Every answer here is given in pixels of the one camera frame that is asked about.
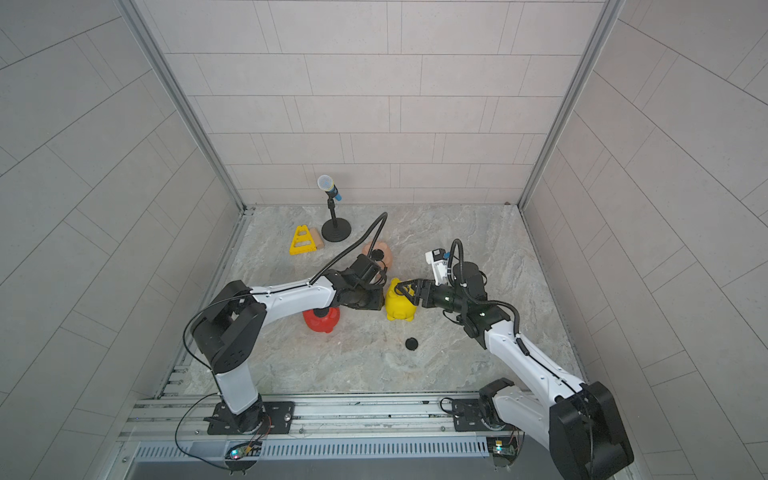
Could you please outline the yellow piggy bank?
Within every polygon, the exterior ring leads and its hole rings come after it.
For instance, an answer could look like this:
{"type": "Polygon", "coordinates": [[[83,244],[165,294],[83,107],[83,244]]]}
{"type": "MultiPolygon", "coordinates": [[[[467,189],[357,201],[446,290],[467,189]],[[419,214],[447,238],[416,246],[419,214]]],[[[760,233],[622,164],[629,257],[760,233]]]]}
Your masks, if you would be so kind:
{"type": "Polygon", "coordinates": [[[390,321],[404,320],[411,322],[414,320],[417,306],[414,305],[405,295],[396,291],[396,286],[400,283],[398,278],[393,278],[385,295],[386,317],[390,321]]]}

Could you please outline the pink piggy bank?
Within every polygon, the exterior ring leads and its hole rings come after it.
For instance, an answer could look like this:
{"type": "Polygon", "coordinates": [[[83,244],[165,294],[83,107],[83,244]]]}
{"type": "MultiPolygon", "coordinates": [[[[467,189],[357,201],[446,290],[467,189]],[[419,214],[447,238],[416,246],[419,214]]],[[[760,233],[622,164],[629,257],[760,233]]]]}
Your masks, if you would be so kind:
{"type": "Polygon", "coordinates": [[[392,267],[393,254],[385,242],[368,242],[363,245],[362,253],[376,263],[382,270],[389,270],[392,267]]]}

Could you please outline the red piggy bank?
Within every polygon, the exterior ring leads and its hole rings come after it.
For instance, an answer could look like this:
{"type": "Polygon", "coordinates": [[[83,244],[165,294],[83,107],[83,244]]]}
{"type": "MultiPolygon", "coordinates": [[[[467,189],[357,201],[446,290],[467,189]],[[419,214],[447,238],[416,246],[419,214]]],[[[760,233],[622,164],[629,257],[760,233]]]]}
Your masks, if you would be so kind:
{"type": "Polygon", "coordinates": [[[331,333],[341,317],[337,307],[306,310],[302,316],[308,328],[320,333],[331,333]]]}

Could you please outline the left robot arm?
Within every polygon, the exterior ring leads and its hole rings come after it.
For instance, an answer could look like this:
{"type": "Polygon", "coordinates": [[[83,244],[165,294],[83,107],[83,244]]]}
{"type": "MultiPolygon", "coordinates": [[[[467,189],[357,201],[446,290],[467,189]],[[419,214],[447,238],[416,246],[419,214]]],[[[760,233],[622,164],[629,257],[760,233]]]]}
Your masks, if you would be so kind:
{"type": "Polygon", "coordinates": [[[317,279],[275,287],[249,287],[240,280],[225,285],[214,300],[197,313],[187,331],[205,357],[220,395],[208,423],[213,435],[252,433],[265,423],[264,405],[252,377],[251,357],[283,319],[305,323],[330,333],[339,323],[341,308],[379,311],[384,306],[389,261],[381,247],[361,253],[339,271],[329,269],[317,279]]]}

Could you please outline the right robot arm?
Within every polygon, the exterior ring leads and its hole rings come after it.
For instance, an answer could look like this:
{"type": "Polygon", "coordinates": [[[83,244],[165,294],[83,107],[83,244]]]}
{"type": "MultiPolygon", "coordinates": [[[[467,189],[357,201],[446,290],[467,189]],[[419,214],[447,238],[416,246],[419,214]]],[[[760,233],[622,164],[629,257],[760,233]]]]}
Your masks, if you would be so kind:
{"type": "Polygon", "coordinates": [[[487,387],[489,419],[513,425],[550,453],[565,479],[608,479],[635,455],[610,390],[568,373],[520,330],[511,304],[489,299],[483,273],[471,262],[450,269],[452,279],[415,279],[395,292],[412,304],[454,313],[465,333],[502,360],[521,380],[487,387]]]}

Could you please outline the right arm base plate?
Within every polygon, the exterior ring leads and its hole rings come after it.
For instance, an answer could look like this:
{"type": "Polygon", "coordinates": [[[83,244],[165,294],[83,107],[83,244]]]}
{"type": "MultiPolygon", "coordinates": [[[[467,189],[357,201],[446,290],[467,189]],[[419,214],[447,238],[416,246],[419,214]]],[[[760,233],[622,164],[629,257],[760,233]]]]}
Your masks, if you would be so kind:
{"type": "Polygon", "coordinates": [[[457,432],[526,431],[538,428],[542,419],[541,409],[522,395],[495,399],[443,397],[439,407],[453,419],[457,432]]]}

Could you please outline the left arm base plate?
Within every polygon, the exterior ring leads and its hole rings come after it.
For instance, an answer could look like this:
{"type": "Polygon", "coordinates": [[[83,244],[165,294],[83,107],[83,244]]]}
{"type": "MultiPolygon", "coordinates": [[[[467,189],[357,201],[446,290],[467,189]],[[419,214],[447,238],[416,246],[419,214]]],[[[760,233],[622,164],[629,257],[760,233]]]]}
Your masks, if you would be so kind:
{"type": "Polygon", "coordinates": [[[270,434],[287,434],[290,431],[295,403],[290,401],[257,401],[240,414],[233,414],[227,404],[219,402],[213,413],[204,418],[209,435],[253,434],[266,426],[270,434]]]}

